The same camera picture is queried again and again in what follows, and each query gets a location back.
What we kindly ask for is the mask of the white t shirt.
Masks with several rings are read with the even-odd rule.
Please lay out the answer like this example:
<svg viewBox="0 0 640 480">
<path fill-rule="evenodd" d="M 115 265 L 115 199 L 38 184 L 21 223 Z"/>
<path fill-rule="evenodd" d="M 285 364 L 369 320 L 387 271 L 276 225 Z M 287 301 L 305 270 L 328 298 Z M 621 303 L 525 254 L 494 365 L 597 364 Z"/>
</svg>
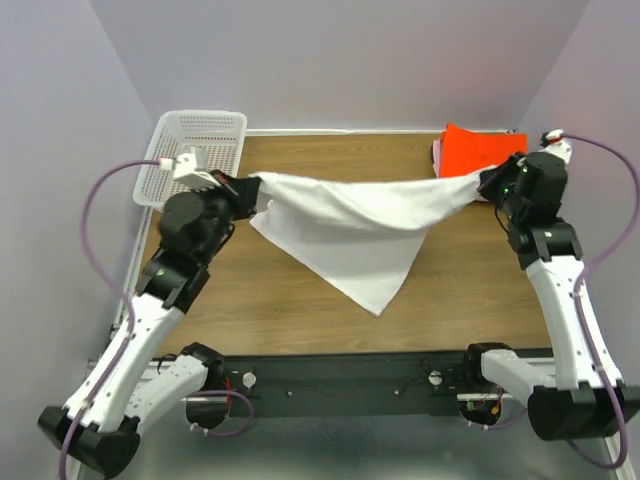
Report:
<svg viewBox="0 0 640 480">
<path fill-rule="evenodd" d="M 428 231 L 475 201 L 480 185 L 477 172 L 373 183 L 256 176 L 251 226 L 375 316 L 404 284 Z"/>
</svg>

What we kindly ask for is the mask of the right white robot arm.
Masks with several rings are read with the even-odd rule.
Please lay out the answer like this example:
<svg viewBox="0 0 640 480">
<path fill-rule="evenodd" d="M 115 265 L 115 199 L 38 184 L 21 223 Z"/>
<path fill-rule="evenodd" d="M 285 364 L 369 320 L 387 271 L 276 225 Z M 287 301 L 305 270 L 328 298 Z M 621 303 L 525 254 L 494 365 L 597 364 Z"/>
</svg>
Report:
<svg viewBox="0 0 640 480">
<path fill-rule="evenodd" d="M 542 309 L 555 373 L 502 343 L 470 345 L 459 370 L 471 391 L 506 390 L 546 441 L 609 437 L 639 411 L 639 389 L 625 384 L 609 356 L 579 281 L 585 264 L 577 233 L 558 215 L 567 180 L 565 161 L 539 151 L 511 156 L 482 174 L 479 188 L 507 217 L 508 243 Z"/>
</svg>

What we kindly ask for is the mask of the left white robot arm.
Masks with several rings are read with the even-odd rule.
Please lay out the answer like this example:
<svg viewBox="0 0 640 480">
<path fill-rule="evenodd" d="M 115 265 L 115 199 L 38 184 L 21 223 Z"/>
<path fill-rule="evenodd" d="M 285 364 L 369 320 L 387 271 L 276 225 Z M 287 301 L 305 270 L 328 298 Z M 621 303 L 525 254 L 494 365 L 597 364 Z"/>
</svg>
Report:
<svg viewBox="0 0 640 480">
<path fill-rule="evenodd" d="M 57 446 L 59 476 L 73 457 L 106 479 L 135 456 L 145 428 L 184 397 L 248 399 L 233 389 L 224 358 L 198 343 L 153 381 L 138 384 L 158 346 L 188 312 L 210 278 L 211 260 L 232 237 L 235 221 L 256 212 L 260 179 L 214 170 L 182 177 L 188 190 L 164 205 L 159 248 L 146 264 L 127 317 L 89 377 L 62 406 L 48 406 L 38 425 Z"/>
</svg>

